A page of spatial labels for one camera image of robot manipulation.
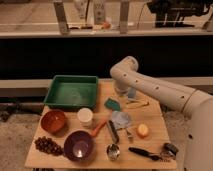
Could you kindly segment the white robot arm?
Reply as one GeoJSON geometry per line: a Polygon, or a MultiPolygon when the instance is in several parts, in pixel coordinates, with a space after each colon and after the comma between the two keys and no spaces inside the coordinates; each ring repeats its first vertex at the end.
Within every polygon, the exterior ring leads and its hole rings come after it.
{"type": "Polygon", "coordinates": [[[137,72],[138,61],[127,56],[110,69],[115,91],[130,87],[191,118],[183,171],[213,171],[213,95],[137,72]]]}

